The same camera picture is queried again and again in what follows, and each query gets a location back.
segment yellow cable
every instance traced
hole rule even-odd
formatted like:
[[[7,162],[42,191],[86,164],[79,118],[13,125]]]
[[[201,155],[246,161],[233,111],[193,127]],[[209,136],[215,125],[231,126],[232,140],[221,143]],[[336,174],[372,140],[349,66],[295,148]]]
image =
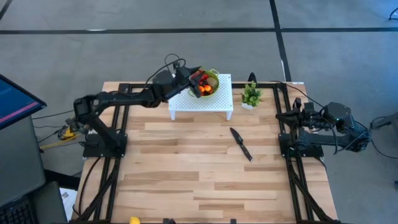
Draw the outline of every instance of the yellow cable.
[[[62,141],[59,141],[59,142],[56,142],[56,143],[53,143],[53,144],[48,144],[48,145],[46,145],[46,146],[42,146],[42,147],[40,147],[40,149],[46,149],[46,148],[48,148],[48,147],[54,147],[54,146],[58,146],[59,144],[62,144],[62,143],[65,143],[65,142],[67,142],[67,141],[70,141],[70,140],[73,140],[73,139],[75,139],[77,136],[79,136],[80,134],[77,134],[77,135],[75,135],[74,137],[70,137],[70,138],[68,138],[68,139],[65,139],[65,140],[62,140]]]

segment gray carpet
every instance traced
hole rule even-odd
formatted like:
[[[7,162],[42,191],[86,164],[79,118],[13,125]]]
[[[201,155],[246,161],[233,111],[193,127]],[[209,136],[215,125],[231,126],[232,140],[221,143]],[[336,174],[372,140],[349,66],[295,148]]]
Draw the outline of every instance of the gray carpet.
[[[0,7],[6,1],[0,0]],[[398,27],[388,21],[397,1],[276,0],[282,28]],[[273,27],[263,0],[13,0],[0,30]],[[322,104],[349,106],[369,126],[398,111],[397,32],[283,33],[292,80]],[[144,81],[168,53],[246,80],[283,80],[277,40],[270,33],[0,35],[0,73],[49,107],[34,116],[70,110],[75,98],[99,92],[105,81]],[[72,114],[34,121],[60,125]],[[39,139],[53,129],[37,129]],[[391,127],[374,133],[378,148],[398,156]],[[43,144],[56,141],[49,139]],[[328,177],[340,220],[397,223],[398,160],[372,146],[360,153],[325,147]],[[79,145],[50,149],[44,166],[64,174],[82,169]]]

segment black knife handle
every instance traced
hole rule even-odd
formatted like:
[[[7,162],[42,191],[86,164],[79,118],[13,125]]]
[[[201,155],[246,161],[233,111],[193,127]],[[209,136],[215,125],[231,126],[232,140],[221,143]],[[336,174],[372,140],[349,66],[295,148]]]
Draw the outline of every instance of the black knife handle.
[[[243,144],[239,144],[239,146],[241,146],[241,149],[242,149],[244,155],[246,156],[246,158],[249,159],[250,162],[252,162],[253,161],[253,157],[251,157],[248,149],[246,149],[246,147],[244,147]]]

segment potted plant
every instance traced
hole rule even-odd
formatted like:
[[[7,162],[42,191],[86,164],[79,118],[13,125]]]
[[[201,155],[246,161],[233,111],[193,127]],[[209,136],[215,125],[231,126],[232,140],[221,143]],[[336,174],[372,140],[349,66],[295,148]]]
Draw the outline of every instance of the potted plant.
[[[261,90],[256,90],[256,83],[246,84],[244,86],[244,93],[242,93],[242,107],[252,110],[260,104]]]

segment computer monitor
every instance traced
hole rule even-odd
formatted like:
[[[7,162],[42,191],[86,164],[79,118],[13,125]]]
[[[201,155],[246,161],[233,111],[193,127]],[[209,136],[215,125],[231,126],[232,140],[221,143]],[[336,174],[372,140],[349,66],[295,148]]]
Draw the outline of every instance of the computer monitor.
[[[0,74],[0,130],[46,106],[44,101]]]

